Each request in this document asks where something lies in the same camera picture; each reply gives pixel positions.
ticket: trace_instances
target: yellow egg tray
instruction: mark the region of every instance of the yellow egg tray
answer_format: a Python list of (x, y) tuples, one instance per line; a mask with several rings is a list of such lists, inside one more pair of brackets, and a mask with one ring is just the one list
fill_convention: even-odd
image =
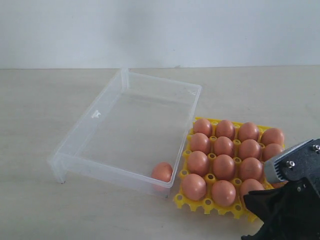
[[(202, 207), (204, 209), (204, 214), (210, 214), (211, 211), (213, 209), (217, 210), (219, 215), (225, 215), (227, 212), (232, 212), (233, 213), (233, 217), (235, 219), (239, 219), (242, 215), (245, 215), (248, 217), (248, 220), (250, 222), (253, 222), (257, 216), (254, 215), (252, 212), (250, 212), (249, 210), (246, 209), (245, 206), (242, 205), (241, 201), (240, 201), (240, 197), (239, 197), (239, 190), (240, 190), (240, 186), (242, 184), (242, 181), (240, 178), (238, 178), (238, 169), (239, 169), (239, 165), (241, 163), (241, 159), (238, 156), (238, 147), (241, 144), (241, 142), (237, 139), (238, 138), (238, 129), (240, 128), (240, 126), (243, 125), (243, 123), (241, 122), (235, 122), (233, 121), (233, 125), (235, 128), (235, 138), (233, 140), (234, 146), (235, 146), (235, 157), (233, 158), (235, 165), (236, 165), (236, 173), (235, 173), (235, 177), (233, 180), (231, 180), (230, 182), (234, 185), (235, 189), (236, 189), (236, 198), (234, 203), (229, 206), (229, 207), (221, 207), (219, 205), (217, 205), (212, 197), (211, 197), (211, 188), (212, 185), (218, 181), (215, 176), (212, 173), (212, 164), (214, 159), (216, 158), (216, 155), (213, 154), (213, 144), (216, 141), (216, 137), (214, 136), (214, 132), (216, 130), (216, 125), (221, 121), (219, 119), (211, 119), (211, 118), (207, 118), (212, 125), (212, 136), (209, 138), (210, 139), (210, 143), (211, 143), (211, 153), (209, 153), (207, 155), (210, 165), (209, 165), (209, 173), (207, 175), (205, 175), (203, 177), (203, 179), (206, 182), (206, 187), (207, 187), (207, 191), (205, 194), (204, 199), (199, 200), (199, 201), (193, 201), (188, 199), (186, 196), (184, 196), (184, 193), (182, 191), (181, 188), (181, 184), (180, 184), (180, 188), (179, 188), (179, 193), (176, 194), (173, 198), (173, 201), (175, 202), (176, 206), (181, 209), (182, 206), (184, 204), (189, 205), (190, 210), (192, 212), (195, 212), (197, 210), (198, 207)], [(262, 133), (267, 130), (270, 129), (270, 126), (261, 126), (258, 125), (259, 128), (259, 139), (258, 139), (258, 143), (260, 144), (262, 150), (265, 148), (265, 146), (260, 143), (260, 139), (262, 136)], [(186, 175), (189, 174), (188, 168), (187, 168), (187, 161), (188, 161), (188, 157), (191, 154), (191, 150), (190, 150), (190, 145), (189, 145), (189, 141), (191, 136), (193, 135), (193, 129), (190, 130), (188, 136), (187, 136), (187, 140), (188, 140), (188, 144), (186, 146), (185, 151), (182, 153), (182, 156), (184, 158), (184, 163), (183, 163), (183, 168), (182, 170), (179, 172), (178, 176), (179, 178), (182, 180)], [(267, 182), (266, 178), (263, 178), (263, 181), (261, 181), (263, 187), (265, 189), (273, 189), (273, 187), (271, 186), (270, 183)]]

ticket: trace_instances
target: egg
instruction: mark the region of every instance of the egg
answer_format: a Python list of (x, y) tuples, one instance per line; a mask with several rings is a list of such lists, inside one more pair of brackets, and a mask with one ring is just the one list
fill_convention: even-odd
[(274, 187), (275, 189), (278, 189), (278, 188), (282, 188), (284, 185), (287, 184), (288, 181), (283, 181), (283, 182), (277, 182), (277, 183), (272, 183), (272, 187)]
[(244, 123), (238, 130), (238, 139), (243, 142), (247, 139), (258, 141), (259, 128), (253, 122)]
[(262, 134), (261, 143), (265, 146), (269, 144), (279, 144), (282, 146), (285, 143), (285, 135), (279, 128), (269, 128)]
[(186, 162), (190, 173), (203, 177), (209, 172), (209, 160), (202, 151), (192, 152)]
[(261, 180), (264, 173), (263, 164), (254, 157), (243, 160), (239, 166), (239, 178), (244, 181), (247, 179)]
[(238, 148), (238, 157), (242, 160), (246, 158), (260, 159), (261, 146), (253, 139), (244, 140)]
[(181, 188), (188, 199), (198, 201), (206, 195), (207, 184), (201, 176), (191, 173), (184, 177)]
[(236, 188), (231, 182), (220, 180), (212, 185), (211, 196), (219, 206), (229, 207), (236, 200)]
[(167, 162), (160, 162), (156, 165), (151, 173), (151, 177), (163, 182), (170, 182), (172, 176), (172, 166)]
[(235, 138), (236, 130), (234, 124), (229, 120), (222, 120), (215, 126), (215, 136), (224, 136), (231, 140)]
[(200, 118), (193, 124), (193, 133), (202, 133), (208, 138), (212, 135), (212, 125), (208, 119)]
[(190, 139), (190, 150), (192, 152), (201, 151), (208, 155), (210, 152), (209, 138), (201, 132), (192, 135)]
[(213, 152), (217, 156), (226, 154), (233, 157), (235, 155), (234, 143), (226, 136), (218, 137), (213, 143)]
[(235, 161), (228, 155), (219, 155), (213, 160), (212, 172), (217, 179), (229, 181), (236, 174)]
[(247, 179), (240, 186), (240, 200), (242, 205), (245, 206), (244, 195), (247, 195), (250, 191), (264, 190), (264, 186), (255, 179)]
[(277, 143), (270, 143), (268, 144), (262, 151), (262, 161), (267, 161), (270, 158), (278, 155), (279, 153), (285, 150), (282, 146)]

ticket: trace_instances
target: white table surface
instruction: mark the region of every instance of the white table surface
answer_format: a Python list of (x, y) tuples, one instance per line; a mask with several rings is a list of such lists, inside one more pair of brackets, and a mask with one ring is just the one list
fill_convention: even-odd
[[(286, 146), (320, 134), (320, 66), (134, 69), (203, 86), (196, 116), (282, 128)], [(115, 69), (0, 70), (0, 239), (239, 240), (261, 222), (177, 209), (169, 199), (68, 173), (48, 155)]]

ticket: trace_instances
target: clear plastic box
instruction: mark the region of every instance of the clear plastic box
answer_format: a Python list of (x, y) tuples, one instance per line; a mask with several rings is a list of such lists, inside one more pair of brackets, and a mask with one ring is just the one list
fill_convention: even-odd
[[(119, 70), (48, 162), (67, 171), (167, 197), (192, 125), (201, 86)], [(151, 178), (160, 162), (170, 182)]]

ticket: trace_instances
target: bolt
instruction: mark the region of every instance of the bolt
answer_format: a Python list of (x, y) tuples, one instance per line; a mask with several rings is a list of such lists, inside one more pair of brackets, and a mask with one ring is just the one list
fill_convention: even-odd
[(313, 151), (315, 151), (316, 153), (319, 153), (320, 145), (313, 145), (312, 148), (313, 148)]
[(292, 169), (296, 165), (294, 161), (287, 161), (285, 164), (290, 169)]

